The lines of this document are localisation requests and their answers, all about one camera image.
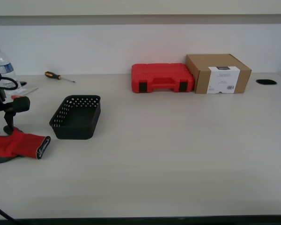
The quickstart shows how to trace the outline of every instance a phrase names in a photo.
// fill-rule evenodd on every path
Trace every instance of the orange screwdriver handle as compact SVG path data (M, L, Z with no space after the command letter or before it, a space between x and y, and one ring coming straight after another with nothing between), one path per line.
M45 76L49 77L51 79L57 79L57 80L61 79L61 75L57 75L57 74L49 72L49 71L45 72Z

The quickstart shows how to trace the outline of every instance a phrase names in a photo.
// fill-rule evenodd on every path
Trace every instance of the screwdriver shaft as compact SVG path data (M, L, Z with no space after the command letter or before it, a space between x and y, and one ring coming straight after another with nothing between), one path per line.
M62 80L66 80L66 81L69 81L69 82L73 82L73 83L76 83L76 81L71 81L71 80L69 80L69 79L66 79L66 78L61 78Z

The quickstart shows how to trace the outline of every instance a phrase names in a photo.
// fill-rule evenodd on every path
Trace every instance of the cardboard box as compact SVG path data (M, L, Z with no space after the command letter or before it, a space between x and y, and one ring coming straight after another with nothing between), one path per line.
M196 94L244 93L251 69L231 54L191 54L186 66Z

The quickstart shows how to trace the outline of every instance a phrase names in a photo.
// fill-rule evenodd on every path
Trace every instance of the red plastic case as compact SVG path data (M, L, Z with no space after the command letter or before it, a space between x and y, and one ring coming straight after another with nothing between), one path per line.
M132 91L150 93L154 89L190 92L194 79L183 63L134 64L131 70Z

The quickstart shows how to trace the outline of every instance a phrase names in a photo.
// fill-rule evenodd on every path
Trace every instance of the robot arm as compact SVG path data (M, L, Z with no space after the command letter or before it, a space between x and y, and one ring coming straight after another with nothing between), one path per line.
M14 116L16 115L16 113L20 113L20 112L29 110L30 101L29 101L29 98L27 98L27 97L19 97L19 98L16 98L13 102L6 103L6 104L3 103L6 98L4 90L15 90L18 88L18 84L13 79L10 79L7 77L1 77L1 74L0 74L0 80L2 80L2 79L10 80L15 83L15 87L13 87L13 88L0 87L0 111L5 112L4 119L7 123L8 129L13 131Z

